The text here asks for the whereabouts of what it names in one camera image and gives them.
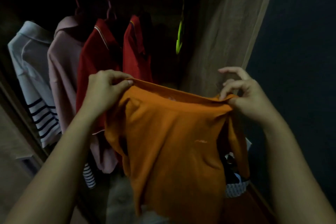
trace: left hand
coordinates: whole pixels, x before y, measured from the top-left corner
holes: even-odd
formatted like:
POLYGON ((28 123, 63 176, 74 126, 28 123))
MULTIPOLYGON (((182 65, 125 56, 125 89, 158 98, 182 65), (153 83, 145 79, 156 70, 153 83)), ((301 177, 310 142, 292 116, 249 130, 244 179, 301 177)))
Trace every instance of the left hand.
POLYGON ((114 70, 91 74, 80 111, 93 119, 97 119, 103 112, 110 109, 133 84, 132 80, 124 80, 128 78, 133 77, 114 70))

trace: striped sleeve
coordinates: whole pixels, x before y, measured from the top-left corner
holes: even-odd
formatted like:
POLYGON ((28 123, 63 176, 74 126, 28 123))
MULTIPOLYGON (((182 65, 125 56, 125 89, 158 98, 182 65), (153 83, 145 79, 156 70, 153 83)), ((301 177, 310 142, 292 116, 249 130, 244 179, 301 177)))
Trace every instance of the striped sleeve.
POLYGON ((56 142, 59 139, 57 134, 61 132, 61 128, 55 106, 50 105, 50 102, 53 103, 53 101, 46 104, 26 74, 21 74, 17 78, 30 115, 39 132, 42 147, 56 142))

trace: dark wall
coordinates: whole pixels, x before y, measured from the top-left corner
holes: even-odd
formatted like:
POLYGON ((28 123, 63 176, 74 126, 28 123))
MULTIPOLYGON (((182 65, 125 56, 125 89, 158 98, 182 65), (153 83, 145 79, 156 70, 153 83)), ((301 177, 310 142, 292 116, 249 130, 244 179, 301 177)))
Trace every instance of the dark wall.
MULTIPOLYGON (((270 0, 247 71, 293 130, 336 209, 336 0, 270 0)), ((247 125, 252 181, 270 198, 264 137, 247 125)))

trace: pink shirt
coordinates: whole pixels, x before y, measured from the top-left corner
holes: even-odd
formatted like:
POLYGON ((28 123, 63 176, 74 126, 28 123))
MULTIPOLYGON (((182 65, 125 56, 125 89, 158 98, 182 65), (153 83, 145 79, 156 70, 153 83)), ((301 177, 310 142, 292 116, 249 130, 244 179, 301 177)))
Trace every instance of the pink shirt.
MULTIPOLYGON (((84 43, 74 37, 81 34, 79 26, 84 19, 81 15, 65 17, 58 24, 48 50, 50 87, 62 133, 76 115, 77 69, 84 43)), ((93 136, 90 149, 97 167, 103 173, 111 173, 117 164, 112 148, 99 146, 97 136, 93 136)))

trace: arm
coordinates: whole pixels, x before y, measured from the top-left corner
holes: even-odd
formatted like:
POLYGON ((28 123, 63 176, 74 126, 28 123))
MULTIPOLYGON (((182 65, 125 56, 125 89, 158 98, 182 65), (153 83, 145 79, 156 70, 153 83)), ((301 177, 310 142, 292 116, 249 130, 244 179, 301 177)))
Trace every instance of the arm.
POLYGON ((259 84, 239 67, 219 72, 237 73, 242 80, 228 80, 220 98, 232 90, 243 96, 229 104, 259 123, 266 136, 268 172, 279 223, 336 223, 336 214, 315 180, 296 139, 259 84))
POLYGON ((7 216, 5 224, 67 223, 89 150, 95 120, 130 87, 130 75, 113 70, 89 77, 82 108, 7 216))

